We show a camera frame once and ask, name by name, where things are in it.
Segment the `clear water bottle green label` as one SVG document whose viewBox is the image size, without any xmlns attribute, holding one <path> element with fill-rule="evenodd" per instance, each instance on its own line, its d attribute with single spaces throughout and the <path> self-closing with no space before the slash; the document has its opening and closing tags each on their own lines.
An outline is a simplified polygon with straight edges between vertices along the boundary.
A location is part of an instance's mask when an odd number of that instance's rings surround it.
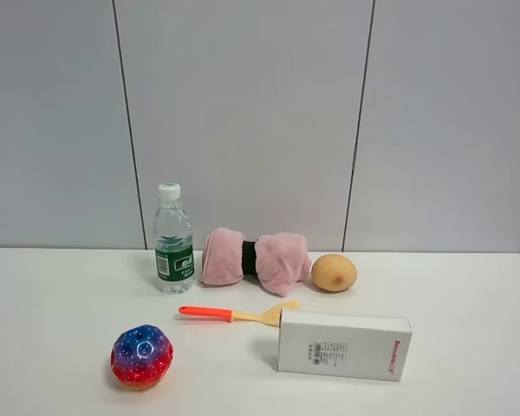
<svg viewBox="0 0 520 416">
<path fill-rule="evenodd" d="M 179 184 L 159 185 L 158 196 L 153 243 L 159 287 L 167 294 L 182 294 L 195 281 L 191 220 L 183 207 Z"/>
</svg>

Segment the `pink rolled towel black band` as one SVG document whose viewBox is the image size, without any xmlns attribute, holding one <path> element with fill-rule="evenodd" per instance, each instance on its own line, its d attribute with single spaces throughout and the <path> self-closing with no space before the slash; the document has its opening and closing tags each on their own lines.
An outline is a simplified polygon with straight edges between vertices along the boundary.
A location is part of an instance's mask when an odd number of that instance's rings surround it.
<svg viewBox="0 0 520 416">
<path fill-rule="evenodd" d="M 247 241 L 238 231 L 217 228 L 207 236 L 200 282 L 229 286 L 255 277 L 275 296 L 288 296 L 309 276 L 311 260 L 306 237 L 281 232 Z"/>
</svg>

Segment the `tan egg-shaped ball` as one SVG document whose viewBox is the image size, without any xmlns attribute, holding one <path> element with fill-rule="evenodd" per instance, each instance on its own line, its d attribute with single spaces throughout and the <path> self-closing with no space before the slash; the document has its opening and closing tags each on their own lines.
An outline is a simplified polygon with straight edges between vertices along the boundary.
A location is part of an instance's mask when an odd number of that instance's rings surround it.
<svg viewBox="0 0 520 416">
<path fill-rule="evenodd" d="M 314 262 L 311 279 L 319 289 L 342 292 L 356 283 L 357 269 L 351 260 L 342 255 L 326 254 Z"/>
</svg>

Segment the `white cardboard box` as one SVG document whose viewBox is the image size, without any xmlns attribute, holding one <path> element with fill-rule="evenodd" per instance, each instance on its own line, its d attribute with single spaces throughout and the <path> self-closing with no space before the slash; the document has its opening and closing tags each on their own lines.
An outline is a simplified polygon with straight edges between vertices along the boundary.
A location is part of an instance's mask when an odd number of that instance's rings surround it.
<svg viewBox="0 0 520 416">
<path fill-rule="evenodd" d="M 285 309 L 276 369 L 368 380 L 401 380 L 413 330 L 405 317 Z"/>
</svg>

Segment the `blue red starry ball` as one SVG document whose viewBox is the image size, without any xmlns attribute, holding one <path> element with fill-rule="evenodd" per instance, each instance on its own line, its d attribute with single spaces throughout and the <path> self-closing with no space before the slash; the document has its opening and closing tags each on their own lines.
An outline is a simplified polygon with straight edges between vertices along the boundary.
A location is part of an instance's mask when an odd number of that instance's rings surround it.
<svg viewBox="0 0 520 416">
<path fill-rule="evenodd" d="M 125 387 L 144 390 L 157 385 L 173 359 L 173 345 L 153 325 L 141 325 L 122 333 L 112 346 L 110 368 Z"/>
</svg>

